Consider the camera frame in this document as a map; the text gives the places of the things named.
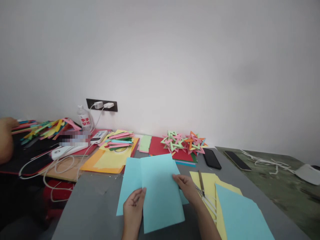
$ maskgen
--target black phone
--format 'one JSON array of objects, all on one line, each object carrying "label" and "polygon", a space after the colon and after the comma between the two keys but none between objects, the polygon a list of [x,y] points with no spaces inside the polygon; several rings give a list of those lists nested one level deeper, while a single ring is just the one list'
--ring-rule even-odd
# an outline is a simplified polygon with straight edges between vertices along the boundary
[{"label": "black phone", "polygon": [[251,168],[245,164],[234,152],[224,151],[224,153],[240,168],[244,171],[251,171]]},{"label": "black phone", "polygon": [[216,155],[214,154],[214,152],[210,149],[204,148],[203,149],[205,154],[204,156],[204,160],[206,161],[206,164],[208,167],[213,167],[216,169],[221,169],[221,165],[216,157]]}]

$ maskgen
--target paper star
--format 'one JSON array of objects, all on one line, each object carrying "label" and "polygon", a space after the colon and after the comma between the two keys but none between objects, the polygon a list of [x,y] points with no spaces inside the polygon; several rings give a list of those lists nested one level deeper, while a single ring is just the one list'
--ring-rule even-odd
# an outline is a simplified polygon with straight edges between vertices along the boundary
[{"label": "paper star", "polygon": [[190,132],[190,135],[186,135],[187,139],[184,140],[187,145],[185,146],[185,149],[187,149],[188,154],[191,154],[192,152],[197,156],[198,153],[203,153],[203,148],[208,147],[208,145],[205,142],[205,138],[199,138],[199,134],[194,134],[192,131]]},{"label": "paper star", "polygon": [[163,137],[164,139],[161,141],[161,143],[165,144],[164,148],[168,149],[171,154],[179,152],[180,149],[186,152],[185,146],[182,144],[187,138],[183,139],[181,134],[168,131],[168,135],[164,135]]}]

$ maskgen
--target electrical outlet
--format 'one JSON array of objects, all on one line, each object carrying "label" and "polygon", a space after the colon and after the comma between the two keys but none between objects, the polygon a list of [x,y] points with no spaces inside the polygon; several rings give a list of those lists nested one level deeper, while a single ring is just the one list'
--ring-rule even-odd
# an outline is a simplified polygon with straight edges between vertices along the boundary
[{"label": "electrical outlet", "polygon": [[[87,98],[88,109],[90,109],[92,107],[92,105],[94,105],[95,102],[99,102],[99,101],[103,102],[103,104],[106,104],[108,102],[114,103],[114,106],[112,108],[105,108],[105,109],[103,109],[104,111],[111,111],[111,112],[118,111],[118,104],[115,101],[105,101],[105,100],[90,99],[90,98]],[[95,107],[92,107],[91,110],[102,110],[102,108],[96,109]]]}]

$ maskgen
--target black mat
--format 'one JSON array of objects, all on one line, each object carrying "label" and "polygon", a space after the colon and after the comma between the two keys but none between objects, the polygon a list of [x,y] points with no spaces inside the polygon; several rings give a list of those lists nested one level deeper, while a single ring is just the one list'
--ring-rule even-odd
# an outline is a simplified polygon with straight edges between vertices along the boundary
[{"label": "black mat", "polygon": [[[41,153],[47,152],[52,150],[59,145],[59,139],[52,140],[52,139],[43,139],[38,140],[35,144],[30,146],[29,148],[25,148],[25,146],[21,146],[20,139],[27,135],[27,132],[18,133],[13,135],[14,141],[14,153],[11,160],[8,163],[0,165],[0,172],[1,173],[10,173],[10,174],[18,174],[20,169],[25,165],[27,162],[31,160],[31,158],[40,155]],[[44,156],[35,159],[34,161],[30,162],[22,172],[22,175],[33,175],[36,174],[38,171],[46,167],[48,164],[52,162],[52,159],[49,154],[45,154]]]}]

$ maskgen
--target person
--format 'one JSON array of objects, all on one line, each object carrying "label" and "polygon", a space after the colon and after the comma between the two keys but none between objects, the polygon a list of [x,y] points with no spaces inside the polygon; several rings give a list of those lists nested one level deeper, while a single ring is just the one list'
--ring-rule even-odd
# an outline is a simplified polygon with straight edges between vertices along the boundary
[{"label": "person", "polygon": [[[220,234],[213,219],[203,203],[196,185],[191,177],[184,175],[172,175],[174,181],[181,188],[184,196],[190,202],[191,206],[195,209],[198,217],[198,225],[202,240],[221,240]],[[147,189],[140,188],[128,197],[123,204],[124,227],[122,233],[122,240],[136,240],[138,239],[139,229],[142,220],[142,209],[144,198]]]},{"label": "person", "polygon": [[11,130],[19,126],[19,122],[12,117],[0,119],[0,164],[9,162],[13,154],[13,139]]}]

